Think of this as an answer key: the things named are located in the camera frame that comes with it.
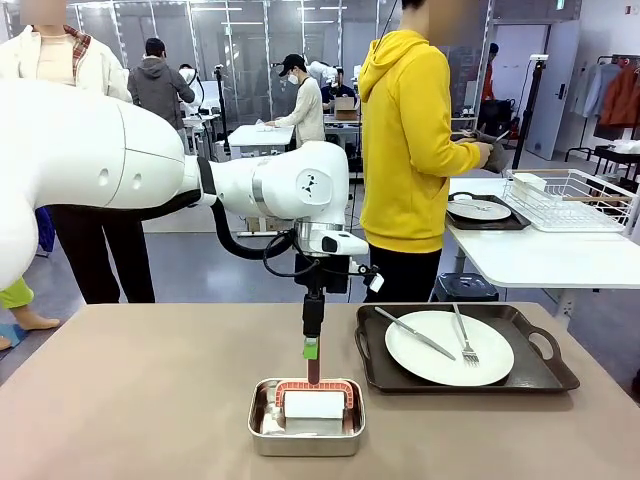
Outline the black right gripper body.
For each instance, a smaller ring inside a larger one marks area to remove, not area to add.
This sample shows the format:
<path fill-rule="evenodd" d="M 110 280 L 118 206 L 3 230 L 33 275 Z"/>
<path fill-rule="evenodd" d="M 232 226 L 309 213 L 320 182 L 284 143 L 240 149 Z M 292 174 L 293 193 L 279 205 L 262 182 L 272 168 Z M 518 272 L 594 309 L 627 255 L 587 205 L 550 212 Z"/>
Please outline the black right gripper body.
<path fill-rule="evenodd" d="M 309 257 L 300 253 L 295 254 L 294 281 L 296 284 L 304 286 L 307 291 L 304 295 L 305 303 L 324 302 L 324 270 L 322 258 Z"/>

